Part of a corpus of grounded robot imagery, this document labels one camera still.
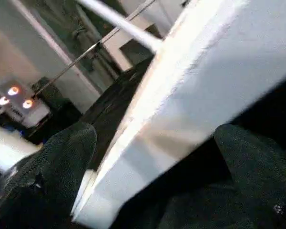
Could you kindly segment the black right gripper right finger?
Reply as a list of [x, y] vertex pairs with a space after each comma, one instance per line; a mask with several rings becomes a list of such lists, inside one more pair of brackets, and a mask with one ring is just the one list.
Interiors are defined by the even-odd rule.
[[239, 126], [216, 128], [214, 140], [254, 225], [286, 229], [286, 151]]

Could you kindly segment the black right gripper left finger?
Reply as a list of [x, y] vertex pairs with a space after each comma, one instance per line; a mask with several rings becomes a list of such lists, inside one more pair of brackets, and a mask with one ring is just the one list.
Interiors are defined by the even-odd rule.
[[0, 176], [0, 229], [64, 229], [96, 149], [89, 123], [53, 135]]

